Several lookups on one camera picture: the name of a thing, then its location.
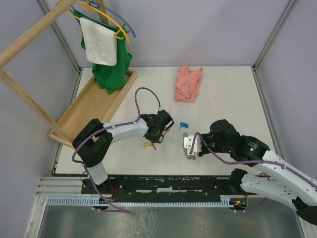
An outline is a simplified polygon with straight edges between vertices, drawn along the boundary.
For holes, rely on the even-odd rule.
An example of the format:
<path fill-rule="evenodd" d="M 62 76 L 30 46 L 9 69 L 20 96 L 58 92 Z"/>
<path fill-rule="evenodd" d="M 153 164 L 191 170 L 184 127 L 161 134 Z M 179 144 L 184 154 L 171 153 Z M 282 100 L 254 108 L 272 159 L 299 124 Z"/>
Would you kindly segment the blue tagged key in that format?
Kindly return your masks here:
<path fill-rule="evenodd" d="M 179 124 L 179 129 L 181 129 L 181 128 L 188 128 L 188 127 L 189 127 L 188 123 L 181 122 L 181 123 Z"/>

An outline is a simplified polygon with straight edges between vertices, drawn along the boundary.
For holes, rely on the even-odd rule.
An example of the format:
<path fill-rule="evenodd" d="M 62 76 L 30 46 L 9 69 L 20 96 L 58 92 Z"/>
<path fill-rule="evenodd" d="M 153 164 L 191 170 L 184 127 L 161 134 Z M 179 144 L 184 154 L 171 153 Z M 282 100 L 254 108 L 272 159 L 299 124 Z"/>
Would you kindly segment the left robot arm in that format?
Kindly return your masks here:
<path fill-rule="evenodd" d="M 161 143 L 164 131 L 173 125 L 174 121 L 166 110 L 156 114 L 140 114 L 135 119 L 118 123 L 92 119 L 72 141 L 72 146 L 93 180 L 93 189 L 98 193 L 105 193 L 109 189 L 109 180 L 103 159 L 110 145 L 134 137 L 144 137 L 152 143 Z"/>

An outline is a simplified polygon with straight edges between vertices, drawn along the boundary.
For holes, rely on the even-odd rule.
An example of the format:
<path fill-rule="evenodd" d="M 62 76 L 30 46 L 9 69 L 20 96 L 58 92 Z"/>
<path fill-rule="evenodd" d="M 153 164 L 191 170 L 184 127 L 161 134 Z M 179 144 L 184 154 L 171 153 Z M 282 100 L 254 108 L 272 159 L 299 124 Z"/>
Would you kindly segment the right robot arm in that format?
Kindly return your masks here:
<path fill-rule="evenodd" d="M 317 181 L 304 174 L 272 151 L 268 145 L 252 136 L 240 135 L 227 120 L 213 122 L 209 133 L 194 134 L 193 146 L 199 156 L 229 154 L 232 165 L 247 165 L 264 174 L 263 177 L 235 169 L 227 188 L 231 193 L 254 193 L 293 209 L 306 222 L 317 223 Z"/>

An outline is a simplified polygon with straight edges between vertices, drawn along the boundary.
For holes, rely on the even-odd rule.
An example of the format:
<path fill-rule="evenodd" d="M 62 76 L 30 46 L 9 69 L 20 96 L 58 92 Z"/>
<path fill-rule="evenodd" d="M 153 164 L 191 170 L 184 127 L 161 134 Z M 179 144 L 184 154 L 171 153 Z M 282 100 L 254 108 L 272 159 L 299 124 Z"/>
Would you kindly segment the keyring holder with blue handle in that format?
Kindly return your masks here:
<path fill-rule="evenodd" d="M 182 134 L 182 146 L 185 157 L 188 160 L 195 160 L 197 155 L 196 142 L 193 135 L 189 135 L 187 132 Z"/>

